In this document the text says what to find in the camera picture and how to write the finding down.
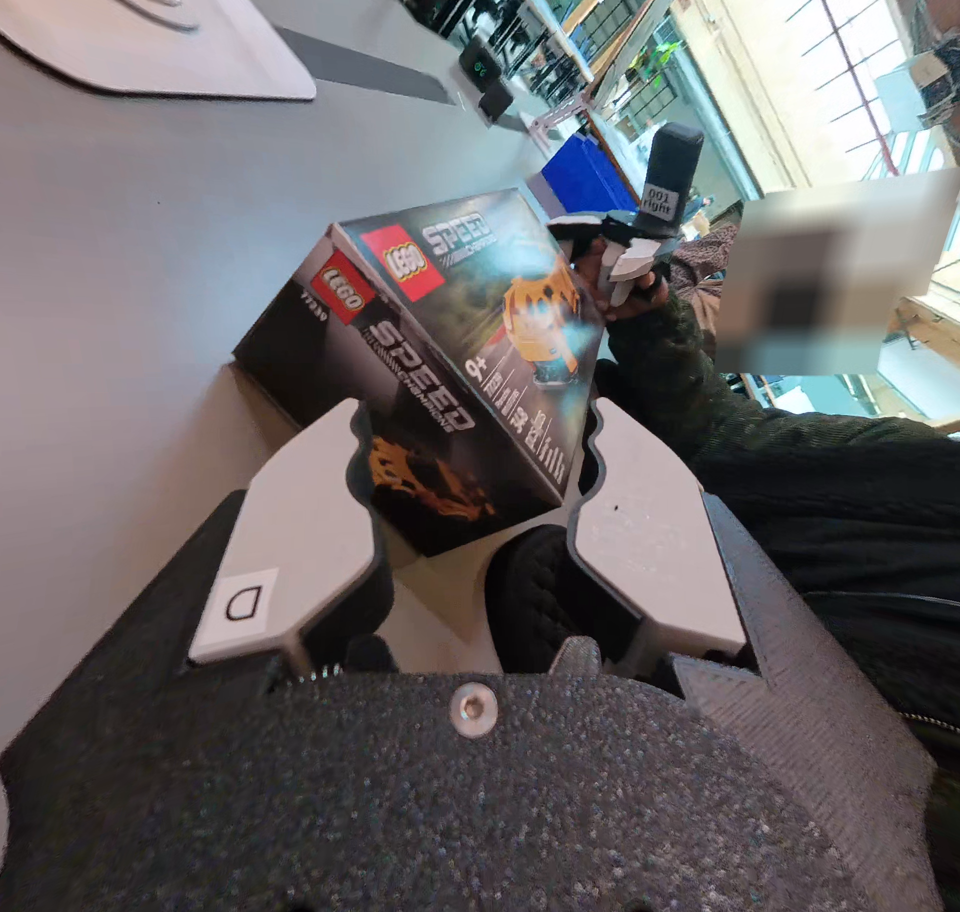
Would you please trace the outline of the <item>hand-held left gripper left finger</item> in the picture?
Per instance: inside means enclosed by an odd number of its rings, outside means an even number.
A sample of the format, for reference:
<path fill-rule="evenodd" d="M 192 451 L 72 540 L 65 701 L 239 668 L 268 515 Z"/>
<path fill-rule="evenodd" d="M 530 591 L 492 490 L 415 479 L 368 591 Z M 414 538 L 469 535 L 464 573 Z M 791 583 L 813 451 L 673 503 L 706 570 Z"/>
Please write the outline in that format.
<path fill-rule="evenodd" d="M 193 666 L 278 653 L 296 677 L 345 671 L 392 610 L 366 406 L 348 397 L 250 481 L 188 650 Z"/>

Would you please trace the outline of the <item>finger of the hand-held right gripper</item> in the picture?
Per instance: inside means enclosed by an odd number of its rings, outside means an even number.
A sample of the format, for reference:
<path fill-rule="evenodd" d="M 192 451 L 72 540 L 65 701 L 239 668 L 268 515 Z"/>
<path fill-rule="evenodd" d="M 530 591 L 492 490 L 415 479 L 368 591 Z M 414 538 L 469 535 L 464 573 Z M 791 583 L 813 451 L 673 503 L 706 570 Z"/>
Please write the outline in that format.
<path fill-rule="evenodd" d="M 657 240 L 631 240 L 624 246 L 608 243 L 608 279 L 610 282 L 633 282 L 653 268 L 664 243 Z"/>
<path fill-rule="evenodd" d="M 623 306 L 635 288 L 636 255 L 630 246 L 607 243 L 601 258 L 598 288 L 608 306 Z"/>

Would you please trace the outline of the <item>person's right hand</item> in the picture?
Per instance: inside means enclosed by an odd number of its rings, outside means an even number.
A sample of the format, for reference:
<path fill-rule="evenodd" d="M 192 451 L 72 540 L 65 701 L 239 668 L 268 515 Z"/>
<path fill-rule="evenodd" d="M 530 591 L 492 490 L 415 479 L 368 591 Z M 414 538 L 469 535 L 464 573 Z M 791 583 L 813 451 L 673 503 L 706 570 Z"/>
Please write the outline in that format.
<path fill-rule="evenodd" d="M 653 271 L 646 273 L 639 284 L 632 287 L 622 303 L 617 306 L 610 304 L 608 290 L 600 284 L 607 246 L 604 238 L 593 239 L 587 251 L 573 264 L 582 288 L 591 296 L 593 305 L 606 321 L 612 323 L 641 317 L 665 306 L 670 294 L 669 283 L 657 278 Z"/>

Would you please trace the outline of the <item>potted plant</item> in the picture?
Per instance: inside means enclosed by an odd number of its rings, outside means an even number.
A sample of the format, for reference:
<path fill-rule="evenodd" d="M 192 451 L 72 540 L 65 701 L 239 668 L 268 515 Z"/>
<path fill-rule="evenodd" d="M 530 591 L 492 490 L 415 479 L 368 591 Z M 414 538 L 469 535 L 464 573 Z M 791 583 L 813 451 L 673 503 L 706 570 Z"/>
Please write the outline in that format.
<path fill-rule="evenodd" d="M 681 40 L 654 43 L 645 47 L 637 57 L 640 86 L 658 90 L 664 83 L 666 67 L 674 55 L 681 49 Z"/>

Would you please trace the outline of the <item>black device with green display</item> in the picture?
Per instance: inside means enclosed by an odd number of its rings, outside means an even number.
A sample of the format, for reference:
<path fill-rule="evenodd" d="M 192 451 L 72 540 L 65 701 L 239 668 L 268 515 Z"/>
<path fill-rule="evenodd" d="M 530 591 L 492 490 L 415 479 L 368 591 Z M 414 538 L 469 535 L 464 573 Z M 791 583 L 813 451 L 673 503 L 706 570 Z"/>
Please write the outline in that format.
<path fill-rule="evenodd" d="M 459 66 L 480 94 L 486 94 L 501 82 L 502 66 L 486 37 L 475 33 L 458 57 Z"/>

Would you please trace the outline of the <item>person's dark jacket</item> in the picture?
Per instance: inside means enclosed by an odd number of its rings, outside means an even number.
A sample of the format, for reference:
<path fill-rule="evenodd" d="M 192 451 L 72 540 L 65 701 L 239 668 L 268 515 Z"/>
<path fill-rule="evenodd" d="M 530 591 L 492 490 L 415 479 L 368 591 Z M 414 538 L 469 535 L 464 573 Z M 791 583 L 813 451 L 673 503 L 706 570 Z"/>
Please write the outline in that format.
<path fill-rule="evenodd" d="M 959 909 L 959 605 L 926 595 L 815 591 L 810 610 L 937 764 L 926 837 L 945 910 Z"/>

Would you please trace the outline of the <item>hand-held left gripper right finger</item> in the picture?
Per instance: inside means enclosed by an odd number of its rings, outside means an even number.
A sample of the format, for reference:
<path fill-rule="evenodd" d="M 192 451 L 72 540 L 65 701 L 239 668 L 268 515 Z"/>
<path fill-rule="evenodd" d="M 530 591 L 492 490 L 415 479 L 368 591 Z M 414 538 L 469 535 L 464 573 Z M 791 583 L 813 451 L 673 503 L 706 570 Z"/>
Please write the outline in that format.
<path fill-rule="evenodd" d="M 670 654 L 734 660 L 747 644 L 696 476 L 615 402 L 591 404 L 597 479 L 570 512 L 571 559 L 637 621 L 614 674 Z"/>

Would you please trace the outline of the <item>large window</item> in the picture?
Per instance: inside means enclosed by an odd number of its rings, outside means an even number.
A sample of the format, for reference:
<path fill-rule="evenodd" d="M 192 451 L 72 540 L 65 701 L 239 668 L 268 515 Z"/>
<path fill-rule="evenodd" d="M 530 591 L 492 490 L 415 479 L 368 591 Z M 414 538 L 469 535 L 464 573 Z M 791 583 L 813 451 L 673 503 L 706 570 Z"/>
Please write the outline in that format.
<path fill-rule="evenodd" d="M 958 165 L 959 0 L 748 0 L 807 186 Z"/>

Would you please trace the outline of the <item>white monitor stand base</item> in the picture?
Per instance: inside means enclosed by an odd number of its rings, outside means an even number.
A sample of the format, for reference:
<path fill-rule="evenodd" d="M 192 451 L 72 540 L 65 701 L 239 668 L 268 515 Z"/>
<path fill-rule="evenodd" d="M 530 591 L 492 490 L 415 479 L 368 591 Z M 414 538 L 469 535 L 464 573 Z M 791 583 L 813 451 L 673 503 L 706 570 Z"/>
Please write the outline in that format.
<path fill-rule="evenodd" d="M 2 39 L 124 95 L 311 102 L 314 78 L 251 0 L 1 0 Z"/>

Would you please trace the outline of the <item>grey desk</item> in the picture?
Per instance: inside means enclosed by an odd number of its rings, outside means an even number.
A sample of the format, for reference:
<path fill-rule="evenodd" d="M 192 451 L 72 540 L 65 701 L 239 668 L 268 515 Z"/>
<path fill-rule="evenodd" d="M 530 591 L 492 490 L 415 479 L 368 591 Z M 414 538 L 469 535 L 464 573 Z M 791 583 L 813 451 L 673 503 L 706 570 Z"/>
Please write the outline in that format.
<path fill-rule="evenodd" d="M 395 0 L 252 0 L 314 102 L 126 99 L 2 47 L 1 728 L 7 746 L 290 435 L 228 363 L 327 226 L 518 187 L 458 48 Z"/>

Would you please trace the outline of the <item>person's right forearm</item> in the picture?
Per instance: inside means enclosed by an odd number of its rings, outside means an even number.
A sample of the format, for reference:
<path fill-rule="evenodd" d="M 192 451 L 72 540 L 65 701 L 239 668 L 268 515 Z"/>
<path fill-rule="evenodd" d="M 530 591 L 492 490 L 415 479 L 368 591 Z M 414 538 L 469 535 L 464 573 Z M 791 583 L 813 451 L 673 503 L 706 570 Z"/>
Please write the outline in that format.
<path fill-rule="evenodd" d="M 691 306 L 607 323 L 609 395 L 722 500 L 800 594 L 958 603 L 959 445 L 903 417 L 793 414 L 733 392 Z"/>

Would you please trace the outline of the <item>toy car brick set box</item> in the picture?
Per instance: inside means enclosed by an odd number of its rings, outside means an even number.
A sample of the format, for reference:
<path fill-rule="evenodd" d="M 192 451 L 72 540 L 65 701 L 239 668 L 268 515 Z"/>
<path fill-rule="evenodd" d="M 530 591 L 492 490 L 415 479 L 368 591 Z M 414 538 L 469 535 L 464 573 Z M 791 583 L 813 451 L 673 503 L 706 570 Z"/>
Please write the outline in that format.
<path fill-rule="evenodd" d="M 373 504 L 432 557 L 562 506 L 602 331 L 511 188 L 331 223 L 233 358 L 300 428 L 365 402 Z"/>

